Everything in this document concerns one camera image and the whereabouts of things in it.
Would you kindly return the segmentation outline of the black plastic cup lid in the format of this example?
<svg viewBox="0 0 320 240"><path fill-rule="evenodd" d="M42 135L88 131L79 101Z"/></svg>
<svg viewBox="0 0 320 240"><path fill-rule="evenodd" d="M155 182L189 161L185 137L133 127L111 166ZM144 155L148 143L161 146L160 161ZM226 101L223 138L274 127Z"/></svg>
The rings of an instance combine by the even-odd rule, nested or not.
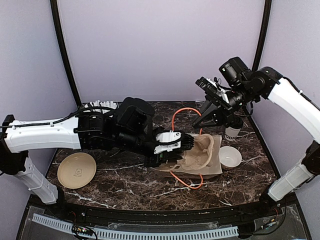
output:
<svg viewBox="0 0 320 240"><path fill-rule="evenodd" d="M230 124L230 127L233 129L241 129L244 125L242 118L236 117L233 122Z"/></svg>

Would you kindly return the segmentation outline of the white paper coffee cup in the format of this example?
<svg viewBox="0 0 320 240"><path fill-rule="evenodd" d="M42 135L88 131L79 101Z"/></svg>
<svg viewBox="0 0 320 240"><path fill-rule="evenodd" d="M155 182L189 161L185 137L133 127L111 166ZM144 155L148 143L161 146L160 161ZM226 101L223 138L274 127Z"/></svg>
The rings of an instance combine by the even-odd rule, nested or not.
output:
<svg viewBox="0 0 320 240"><path fill-rule="evenodd" d="M229 142L233 142L237 138L240 130L241 130L241 128L234 128L231 126L229 126L228 128L225 128L224 139Z"/></svg>

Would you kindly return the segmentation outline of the brown pulp cup carrier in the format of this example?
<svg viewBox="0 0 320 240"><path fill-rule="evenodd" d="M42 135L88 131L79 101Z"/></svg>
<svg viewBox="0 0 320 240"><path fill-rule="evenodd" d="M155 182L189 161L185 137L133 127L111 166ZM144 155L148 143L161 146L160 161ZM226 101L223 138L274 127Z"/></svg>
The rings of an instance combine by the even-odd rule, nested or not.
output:
<svg viewBox="0 0 320 240"><path fill-rule="evenodd" d="M210 164L215 140L209 134L201 134L194 137L194 146L182 154L178 164L186 171L201 170Z"/></svg>

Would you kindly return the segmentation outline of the white cream bear paper bag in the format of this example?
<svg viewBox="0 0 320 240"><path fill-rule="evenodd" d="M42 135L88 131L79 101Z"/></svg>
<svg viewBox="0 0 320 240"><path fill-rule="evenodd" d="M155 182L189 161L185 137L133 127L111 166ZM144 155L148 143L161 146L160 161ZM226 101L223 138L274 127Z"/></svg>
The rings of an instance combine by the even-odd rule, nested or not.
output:
<svg viewBox="0 0 320 240"><path fill-rule="evenodd" d="M166 178L175 178L189 189L197 190L201 188L205 179L216 177L223 173L219 157L222 143L221 135L211 135L202 133L192 133L194 147L182 153L182 159L167 161L158 167L152 167L152 171L157 175ZM182 179L200 178L200 184L187 184Z"/></svg>

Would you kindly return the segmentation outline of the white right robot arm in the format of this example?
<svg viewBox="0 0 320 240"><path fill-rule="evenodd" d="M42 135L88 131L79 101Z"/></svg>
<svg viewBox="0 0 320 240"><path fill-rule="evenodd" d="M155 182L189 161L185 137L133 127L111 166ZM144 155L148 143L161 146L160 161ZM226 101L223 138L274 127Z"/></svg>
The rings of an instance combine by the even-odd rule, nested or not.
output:
<svg viewBox="0 0 320 240"><path fill-rule="evenodd" d="M219 71L228 88L205 77L195 82L205 93L201 115L192 123L195 129L229 127L235 122L235 112L264 98L291 115L313 138L304 157L260 196L255 213L266 217L274 210L275 202L320 174L320 109L289 78L271 67L252 71L236 56L225 62Z"/></svg>

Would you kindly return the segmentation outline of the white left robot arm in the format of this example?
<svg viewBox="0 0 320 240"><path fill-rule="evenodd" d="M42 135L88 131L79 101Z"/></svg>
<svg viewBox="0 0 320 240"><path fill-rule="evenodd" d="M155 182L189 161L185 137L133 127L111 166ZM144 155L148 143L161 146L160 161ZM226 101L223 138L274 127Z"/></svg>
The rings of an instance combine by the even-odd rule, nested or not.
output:
<svg viewBox="0 0 320 240"><path fill-rule="evenodd" d="M148 102L132 97L112 107L88 104L60 119L24 122L10 114L0 127L0 170L22 181L58 217L67 218L71 208L64 202L64 192L36 168L29 151L118 148L143 155L147 167L157 167L180 157L187 135L154 128L154 115Z"/></svg>

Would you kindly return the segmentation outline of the white ceramic bowl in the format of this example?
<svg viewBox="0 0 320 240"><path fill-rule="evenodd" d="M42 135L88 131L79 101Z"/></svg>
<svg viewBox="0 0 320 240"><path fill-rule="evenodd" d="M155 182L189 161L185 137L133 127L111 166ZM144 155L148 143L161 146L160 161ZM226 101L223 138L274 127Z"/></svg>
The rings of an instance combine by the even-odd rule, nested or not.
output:
<svg viewBox="0 0 320 240"><path fill-rule="evenodd" d="M231 170L242 162L241 153L232 146L223 146L219 149L219 160L223 170Z"/></svg>

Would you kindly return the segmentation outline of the white wrapped straws bundle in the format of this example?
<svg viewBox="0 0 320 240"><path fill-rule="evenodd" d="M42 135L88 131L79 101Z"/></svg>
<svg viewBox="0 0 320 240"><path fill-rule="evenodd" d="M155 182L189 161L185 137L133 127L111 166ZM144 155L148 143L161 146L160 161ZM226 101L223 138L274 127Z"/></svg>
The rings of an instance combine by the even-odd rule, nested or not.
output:
<svg viewBox="0 0 320 240"><path fill-rule="evenodd" d="M111 109L116 109L118 106L118 103L115 101L100 101L100 100L95 100L95 101L90 101L88 103L84 103L83 106L85 108L89 107L107 107Z"/></svg>

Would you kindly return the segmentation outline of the beige round plate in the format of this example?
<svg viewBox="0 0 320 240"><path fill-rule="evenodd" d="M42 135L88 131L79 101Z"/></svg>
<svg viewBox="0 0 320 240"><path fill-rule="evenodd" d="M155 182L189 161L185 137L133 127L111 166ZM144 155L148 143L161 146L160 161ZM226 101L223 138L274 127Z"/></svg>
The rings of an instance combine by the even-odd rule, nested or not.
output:
<svg viewBox="0 0 320 240"><path fill-rule="evenodd" d="M60 163L57 178L67 189L80 189L90 183L96 171L95 159L88 153L77 152L67 156Z"/></svg>

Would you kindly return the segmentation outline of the black front table rail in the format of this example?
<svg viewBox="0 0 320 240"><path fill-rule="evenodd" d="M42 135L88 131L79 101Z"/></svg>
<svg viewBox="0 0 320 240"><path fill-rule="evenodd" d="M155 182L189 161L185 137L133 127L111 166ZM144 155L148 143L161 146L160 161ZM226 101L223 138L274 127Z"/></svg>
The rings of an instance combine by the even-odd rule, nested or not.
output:
<svg viewBox="0 0 320 240"><path fill-rule="evenodd" d="M271 206L269 209L262 209L264 205L258 201L240 204L235 206L223 206L214 208L201 208L194 210L132 210L117 209L107 206L82 196L77 203L64 202L63 209L54 209L45 205L35 195L31 195L23 213L23 220L33 216L33 213L40 212L50 217L63 221L75 221L80 224L103 225L111 223L120 224L141 224L141 225L187 225L205 224L218 222L221 225L250 225L259 218L272 217L276 215L279 219L284 215L283 208L300 206L294 194L290 194L285 200Z"/></svg>

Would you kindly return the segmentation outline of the black right frame post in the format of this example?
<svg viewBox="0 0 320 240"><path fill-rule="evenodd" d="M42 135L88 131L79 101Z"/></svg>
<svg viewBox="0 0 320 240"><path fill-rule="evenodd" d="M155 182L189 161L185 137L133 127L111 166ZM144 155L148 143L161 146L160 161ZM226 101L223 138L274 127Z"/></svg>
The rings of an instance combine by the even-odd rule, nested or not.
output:
<svg viewBox="0 0 320 240"><path fill-rule="evenodd" d="M262 58L264 45L265 45L265 41L266 41L266 36L267 36L267 30L268 30L268 26L269 26L271 8L272 8L272 0L265 0L259 37L258 37L258 41L257 41L253 64L252 64L252 70L254 72L258 70L259 65L261 63L261 58Z"/></svg>

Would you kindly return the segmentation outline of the black frame post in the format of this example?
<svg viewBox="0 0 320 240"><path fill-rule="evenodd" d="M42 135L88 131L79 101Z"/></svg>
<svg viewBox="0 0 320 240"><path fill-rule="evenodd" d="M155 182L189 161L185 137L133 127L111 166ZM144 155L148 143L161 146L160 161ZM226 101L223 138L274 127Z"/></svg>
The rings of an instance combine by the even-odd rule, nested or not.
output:
<svg viewBox="0 0 320 240"><path fill-rule="evenodd" d="M267 36L267 30L268 30L268 26L269 26L271 8L272 8L272 0L265 0L259 37L258 37L258 41L257 41L253 64L252 64L252 70L254 72L258 70L259 65L261 63L261 58L262 58L264 45L265 45L265 41L266 41L266 36Z"/></svg>
<svg viewBox="0 0 320 240"><path fill-rule="evenodd" d="M51 15L52 15L52 20L54 24L54 29L55 29L55 35L56 35L62 63L64 66L64 70L66 73L66 77L68 80L68 84L69 84L76 106L80 107L82 104L82 101L80 98L78 88L76 86L76 81L73 75L69 56L67 53L66 43L63 35L63 29L62 29L60 14L59 14L58 1L50 0L50 8L51 8Z"/></svg>

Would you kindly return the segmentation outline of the black left frame post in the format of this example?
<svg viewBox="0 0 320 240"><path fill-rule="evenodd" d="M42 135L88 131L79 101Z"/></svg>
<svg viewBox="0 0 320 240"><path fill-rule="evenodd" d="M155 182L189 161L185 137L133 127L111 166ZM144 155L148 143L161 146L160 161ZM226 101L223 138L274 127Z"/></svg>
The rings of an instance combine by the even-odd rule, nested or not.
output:
<svg viewBox="0 0 320 240"><path fill-rule="evenodd" d="M63 35L63 29L62 29L60 14L59 14L58 1L50 0L50 8L51 8L51 15L52 15L52 20L54 24L54 29L55 29L55 35L56 35L62 63L64 66L64 70L66 73L66 77L68 80L68 84L69 84L76 106L80 107L82 104L82 101L80 98L78 88L76 86L76 81L73 75L69 56L67 53L66 43Z"/></svg>

